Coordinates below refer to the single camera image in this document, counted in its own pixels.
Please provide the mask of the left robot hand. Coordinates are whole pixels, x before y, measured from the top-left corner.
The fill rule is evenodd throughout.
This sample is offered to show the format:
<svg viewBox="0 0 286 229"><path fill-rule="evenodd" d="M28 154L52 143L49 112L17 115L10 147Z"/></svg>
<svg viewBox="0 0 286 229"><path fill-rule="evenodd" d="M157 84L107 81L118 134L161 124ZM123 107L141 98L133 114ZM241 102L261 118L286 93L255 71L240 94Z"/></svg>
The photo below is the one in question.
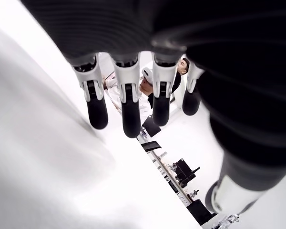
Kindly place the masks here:
<svg viewBox="0 0 286 229"><path fill-rule="evenodd" d="M153 55L153 120L169 119L179 58L188 71L183 111L202 101L224 150L210 211L241 214L286 175L286 0L25 0L73 67L96 129L107 126L98 53L115 68L124 133L140 133L139 54Z"/></svg>

